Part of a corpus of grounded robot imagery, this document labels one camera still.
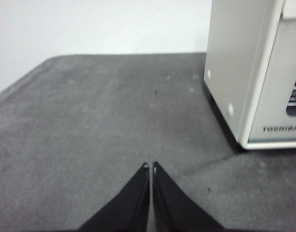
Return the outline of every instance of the black pointed object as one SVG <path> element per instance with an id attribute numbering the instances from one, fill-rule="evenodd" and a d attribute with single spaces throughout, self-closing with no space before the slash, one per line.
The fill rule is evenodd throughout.
<path id="1" fill-rule="evenodd" d="M 123 189 L 80 231 L 144 232 L 150 205 L 149 166 L 144 163 Z"/>
<path id="2" fill-rule="evenodd" d="M 153 163 L 152 176 L 153 206 L 158 232 L 247 232 L 225 229 L 194 203 L 158 162 Z"/>

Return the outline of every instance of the gray felt surface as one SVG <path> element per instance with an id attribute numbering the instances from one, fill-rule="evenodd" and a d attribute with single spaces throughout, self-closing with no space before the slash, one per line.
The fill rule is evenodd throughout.
<path id="1" fill-rule="evenodd" d="M 236 147 L 204 60 L 56 57 L 1 93 L 0 232 L 77 229 L 154 160 L 225 227 L 296 232 L 296 149 Z"/>

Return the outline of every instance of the white machine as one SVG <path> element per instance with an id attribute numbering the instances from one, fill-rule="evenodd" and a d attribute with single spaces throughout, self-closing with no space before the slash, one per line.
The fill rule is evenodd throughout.
<path id="1" fill-rule="evenodd" d="M 296 0 L 212 0 L 204 81 L 242 147 L 296 147 Z"/>

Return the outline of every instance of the gray carpet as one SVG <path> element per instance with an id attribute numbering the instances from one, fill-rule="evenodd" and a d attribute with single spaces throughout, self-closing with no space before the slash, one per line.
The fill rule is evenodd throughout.
<path id="1" fill-rule="evenodd" d="M 239 149 L 204 60 L 56 57 L 2 92 L 0 232 L 77 229 L 155 160 L 223 226 L 296 232 L 296 149 Z"/>

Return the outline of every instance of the beige plastic casing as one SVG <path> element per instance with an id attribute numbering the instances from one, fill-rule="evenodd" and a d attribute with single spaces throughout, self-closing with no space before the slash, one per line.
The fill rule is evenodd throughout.
<path id="1" fill-rule="evenodd" d="M 212 1 L 204 81 L 245 149 L 296 147 L 295 136 L 286 141 L 250 142 L 256 111 L 267 110 L 257 107 L 278 25 L 280 20 L 296 20 L 296 9 L 291 13 L 283 4 L 283 0 Z"/>

